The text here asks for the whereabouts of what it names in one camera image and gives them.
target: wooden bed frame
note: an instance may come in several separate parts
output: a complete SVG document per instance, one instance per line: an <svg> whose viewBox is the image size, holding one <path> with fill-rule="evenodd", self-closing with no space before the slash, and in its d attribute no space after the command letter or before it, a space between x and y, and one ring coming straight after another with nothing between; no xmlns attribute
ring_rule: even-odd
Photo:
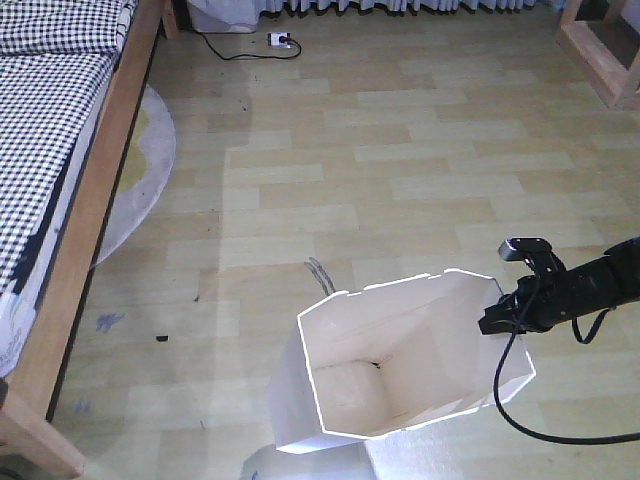
<svg viewBox="0 0 640 480"><path fill-rule="evenodd" d="M36 322L17 368L0 379L0 455L21 455L56 477L76 478L84 468L83 455L47 422L46 415L58 377L64 375L61 365L74 319L82 308L88 272L100 243L161 21L167 38L177 37L171 0L139 0Z"/></svg>

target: laminate flooring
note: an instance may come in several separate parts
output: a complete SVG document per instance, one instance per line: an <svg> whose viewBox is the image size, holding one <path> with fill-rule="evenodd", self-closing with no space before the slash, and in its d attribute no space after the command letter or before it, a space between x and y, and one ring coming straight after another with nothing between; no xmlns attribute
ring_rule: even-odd
<svg viewBox="0 0 640 480"><path fill-rule="evenodd" d="M603 106L557 23L541 3L351 8L209 36L224 55L286 55L265 44L288 31L304 49L292 61L223 62L194 34L160 39L149 83L177 161L96 269L54 419L87 455L83 478L639 478L638 444L543 443L493 407L407 432L392 454L273 447L266 387L296 315L324 297L308 257L338 289L459 267L512 291L528 269L498 257L505 238L546 238L573 267L638 235L640 115ZM97 331L107 313L124 317ZM558 435L640 430L639 317L621 307L590 346L568 323L527 335L537 377L510 411Z"/></svg>

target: wooden furniture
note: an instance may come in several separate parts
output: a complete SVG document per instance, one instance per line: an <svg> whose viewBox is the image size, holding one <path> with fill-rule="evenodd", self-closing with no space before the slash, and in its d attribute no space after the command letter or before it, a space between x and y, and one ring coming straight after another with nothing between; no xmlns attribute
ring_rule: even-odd
<svg viewBox="0 0 640 480"><path fill-rule="evenodd" d="M135 120L161 19L171 0L140 0L96 127L46 292L17 368L0 379L0 455L19 454L54 476L82 474L84 457L45 417Z"/></svg>
<svg viewBox="0 0 640 480"><path fill-rule="evenodd" d="M557 32L558 43L585 70L609 108L640 108L640 54L621 13L627 0L612 0L601 21L577 21L581 0L568 0ZM620 52L631 52L630 62Z"/></svg>

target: white object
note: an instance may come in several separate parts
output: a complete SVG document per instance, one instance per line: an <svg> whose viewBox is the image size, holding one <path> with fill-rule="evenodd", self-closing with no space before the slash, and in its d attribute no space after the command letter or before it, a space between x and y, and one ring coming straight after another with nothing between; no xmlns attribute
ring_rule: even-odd
<svg viewBox="0 0 640 480"><path fill-rule="evenodd" d="M450 269L337 292L302 312L269 385L278 450L381 438L492 404L508 335L484 336L477 322L500 296L493 278ZM500 398L534 376L517 338Z"/></svg>

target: gray rug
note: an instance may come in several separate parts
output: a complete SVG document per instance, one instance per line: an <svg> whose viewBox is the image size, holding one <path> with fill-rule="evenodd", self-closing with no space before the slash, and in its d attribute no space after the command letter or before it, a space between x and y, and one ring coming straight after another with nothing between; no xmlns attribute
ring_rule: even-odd
<svg viewBox="0 0 640 480"><path fill-rule="evenodd" d="M171 114L147 85L96 263L122 245L147 216L167 184L175 157Z"/></svg>

